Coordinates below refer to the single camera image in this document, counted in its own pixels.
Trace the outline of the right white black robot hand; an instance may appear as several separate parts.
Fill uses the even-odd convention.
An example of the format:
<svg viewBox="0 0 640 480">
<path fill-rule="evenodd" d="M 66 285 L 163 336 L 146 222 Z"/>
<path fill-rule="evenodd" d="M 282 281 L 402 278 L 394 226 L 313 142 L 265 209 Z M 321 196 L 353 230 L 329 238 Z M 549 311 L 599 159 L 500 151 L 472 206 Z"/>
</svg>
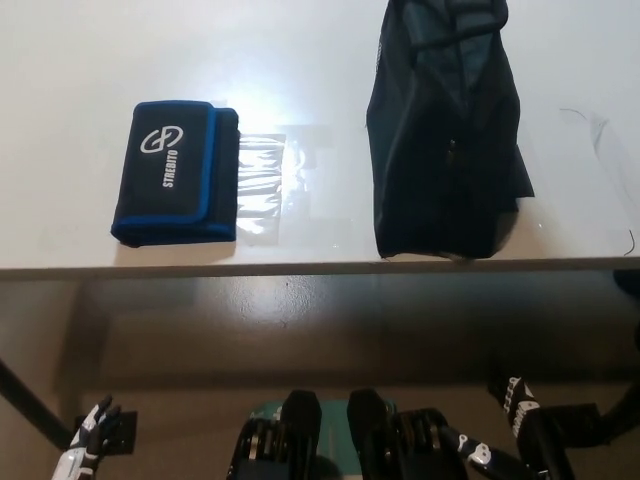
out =
<svg viewBox="0 0 640 480">
<path fill-rule="evenodd" d="M 541 412 L 526 381 L 521 376 L 495 373 L 488 386 L 506 414 L 516 440 L 519 457 L 491 447 L 451 426 L 440 430 L 443 444 L 463 462 L 486 479 L 546 479 L 549 467 L 542 456 L 541 447 L 528 437 L 530 422 Z"/>
</svg>

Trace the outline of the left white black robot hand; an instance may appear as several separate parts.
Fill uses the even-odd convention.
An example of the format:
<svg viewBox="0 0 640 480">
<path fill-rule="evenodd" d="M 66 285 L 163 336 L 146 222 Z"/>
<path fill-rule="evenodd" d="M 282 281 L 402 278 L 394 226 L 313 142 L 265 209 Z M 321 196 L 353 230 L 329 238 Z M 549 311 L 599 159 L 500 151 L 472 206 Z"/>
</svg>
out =
<svg viewBox="0 0 640 480">
<path fill-rule="evenodd" d="M 61 454 L 52 480 L 93 480 L 121 423 L 121 407 L 106 395 L 94 405 Z"/>
</svg>

